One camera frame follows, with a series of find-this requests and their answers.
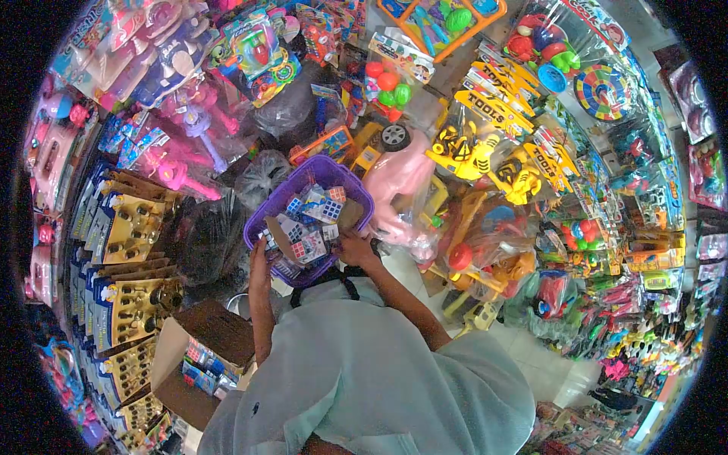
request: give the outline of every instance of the white shirt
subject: white shirt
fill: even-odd
[[[297,454],[315,432],[354,454],[514,454],[535,417],[517,365],[487,332],[431,352],[368,278],[303,292],[245,392],[229,392],[198,454]]]

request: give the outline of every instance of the plastic basket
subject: plastic basket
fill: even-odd
[[[347,198],[359,202],[364,207],[364,213],[356,223],[356,228],[361,230],[366,226],[374,214],[374,201],[362,187],[359,179],[350,170],[336,164],[331,158],[325,155],[314,155],[294,170],[245,223],[242,235],[245,238],[245,244],[249,248],[253,248],[258,241],[258,233],[262,232],[266,227],[264,218],[266,216],[275,217],[279,213],[283,213],[290,198],[302,190],[310,182],[311,177],[326,189],[332,186],[343,186],[347,192]],[[275,268],[271,270],[271,273],[289,286],[304,288],[320,277],[334,263],[337,257],[330,254],[318,266],[302,270],[293,280],[289,280],[283,274],[278,273]]]

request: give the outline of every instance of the green ball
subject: green ball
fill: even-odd
[[[376,99],[378,99],[379,102],[382,103],[384,106],[395,105],[395,96],[394,96],[393,92],[381,91],[376,96]]]
[[[448,14],[448,17],[445,19],[445,28],[452,33],[461,31],[463,28],[467,27],[471,19],[472,13],[468,8],[454,9],[453,12]]]
[[[412,98],[412,90],[407,84],[397,84],[395,87],[395,102],[399,106],[404,106]]]

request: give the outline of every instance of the black tire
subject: black tire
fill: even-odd
[[[381,131],[381,146],[384,151],[400,151],[412,142],[407,128],[398,123],[391,124]]]

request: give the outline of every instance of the colorful dartboard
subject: colorful dartboard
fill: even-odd
[[[574,94],[584,110],[602,122],[621,120],[632,107],[627,81],[607,65],[589,66],[574,77]]]

